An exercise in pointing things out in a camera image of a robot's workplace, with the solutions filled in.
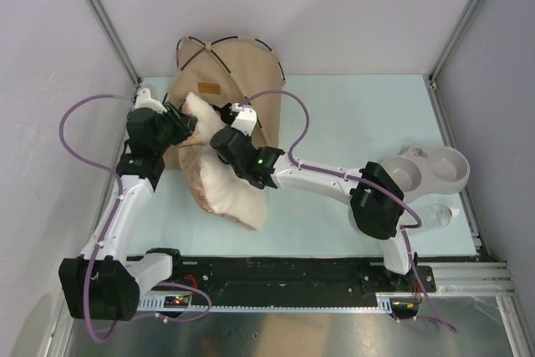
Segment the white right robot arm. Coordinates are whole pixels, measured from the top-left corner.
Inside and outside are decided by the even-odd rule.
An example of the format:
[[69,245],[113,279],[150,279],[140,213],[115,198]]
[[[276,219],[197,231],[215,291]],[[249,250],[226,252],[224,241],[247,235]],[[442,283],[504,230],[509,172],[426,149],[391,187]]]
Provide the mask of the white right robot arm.
[[210,145],[237,177],[257,189],[309,191],[347,205],[350,221],[358,231],[378,241],[387,283],[398,291],[415,283],[414,253],[405,227],[399,224],[403,212],[413,211],[404,203],[404,192],[381,165],[369,161],[358,171],[343,171],[293,162],[283,150],[255,148],[249,136],[229,126],[219,130]]

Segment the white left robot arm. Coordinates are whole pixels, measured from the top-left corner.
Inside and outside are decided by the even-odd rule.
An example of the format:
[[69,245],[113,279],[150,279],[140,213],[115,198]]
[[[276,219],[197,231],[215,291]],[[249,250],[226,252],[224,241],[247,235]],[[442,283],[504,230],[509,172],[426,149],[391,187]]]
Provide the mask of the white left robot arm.
[[120,160],[110,169],[115,185],[104,216],[80,255],[65,258],[59,267],[73,318],[128,321],[151,289],[184,283],[178,251],[152,249],[128,264],[127,247],[135,216],[153,196],[165,168],[164,154],[189,139],[196,123],[195,117],[158,101],[144,101],[127,115]]

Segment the cream fluffy cushion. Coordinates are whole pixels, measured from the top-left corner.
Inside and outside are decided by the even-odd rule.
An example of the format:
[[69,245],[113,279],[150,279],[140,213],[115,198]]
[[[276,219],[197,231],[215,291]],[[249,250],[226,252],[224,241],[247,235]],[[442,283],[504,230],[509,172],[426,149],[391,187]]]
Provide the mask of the cream fluffy cushion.
[[268,216],[267,194],[236,176],[210,146],[227,125],[205,100],[190,92],[181,111],[197,119],[193,135],[177,146],[180,168],[198,206],[249,230],[259,230]]

